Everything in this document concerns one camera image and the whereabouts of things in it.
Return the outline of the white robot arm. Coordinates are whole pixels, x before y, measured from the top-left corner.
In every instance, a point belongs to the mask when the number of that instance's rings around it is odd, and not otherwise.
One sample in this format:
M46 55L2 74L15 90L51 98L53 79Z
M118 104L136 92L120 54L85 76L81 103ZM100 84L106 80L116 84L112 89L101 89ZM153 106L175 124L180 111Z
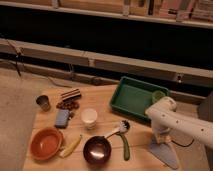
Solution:
M165 96L146 109L158 143L168 142L171 129L181 131L213 149L213 122L184 116L176 112L177 103Z

